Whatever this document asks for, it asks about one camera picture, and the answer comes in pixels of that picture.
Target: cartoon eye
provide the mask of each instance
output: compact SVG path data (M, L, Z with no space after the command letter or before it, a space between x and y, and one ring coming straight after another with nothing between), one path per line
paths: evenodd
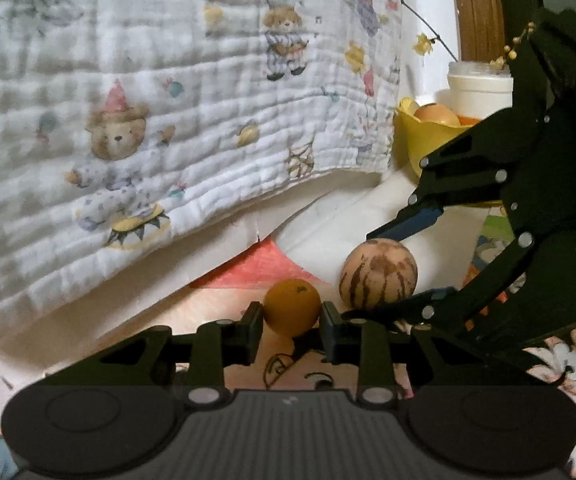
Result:
M335 380L323 372L310 372L303 378L312 385L313 390L331 390L335 387Z

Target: ribbed gray surface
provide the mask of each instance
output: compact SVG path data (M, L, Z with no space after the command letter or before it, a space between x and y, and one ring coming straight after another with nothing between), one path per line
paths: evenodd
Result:
M41 478L24 473L18 480ZM477 478L436 462L394 416L358 408L343 392L244 391L226 408L191 415L156 459L113 480Z

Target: white container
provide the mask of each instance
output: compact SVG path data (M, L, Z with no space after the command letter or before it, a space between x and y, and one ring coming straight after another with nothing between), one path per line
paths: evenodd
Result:
M452 62L448 85L452 110L463 117L485 119L513 105L513 77L508 67L496 72L488 63Z

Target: printed teddy bear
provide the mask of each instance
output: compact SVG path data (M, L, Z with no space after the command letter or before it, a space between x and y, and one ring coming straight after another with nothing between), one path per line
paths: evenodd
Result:
M159 196L144 182L143 171L156 171L152 165L159 158L149 156L154 154L153 149L136 155L145 139L148 112L146 104L130 107L121 83L116 81L103 110L89 116L86 130L90 133L92 160L65 174L73 186L96 190L77 214L79 226L86 231L94 231L108 221L146 218L152 213ZM173 134L173 126L163 130L162 143L167 145Z
M308 46L298 34L302 26L302 17L294 10L294 6L286 1L270 2L270 10L264 17L264 25L268 28L268 79L278 81L287 72L299 75L306 69L303 52Z

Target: pink party hat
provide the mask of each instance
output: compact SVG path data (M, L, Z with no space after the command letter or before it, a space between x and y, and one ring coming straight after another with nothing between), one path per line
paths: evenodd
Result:
M108 92L108 98L106 99L104 112L107 114L117 114L121 112L127 112L129 109L130 107L126 102L126 94L124 93L124 88L118 79L114 82L114 86L110 89L110 92Z

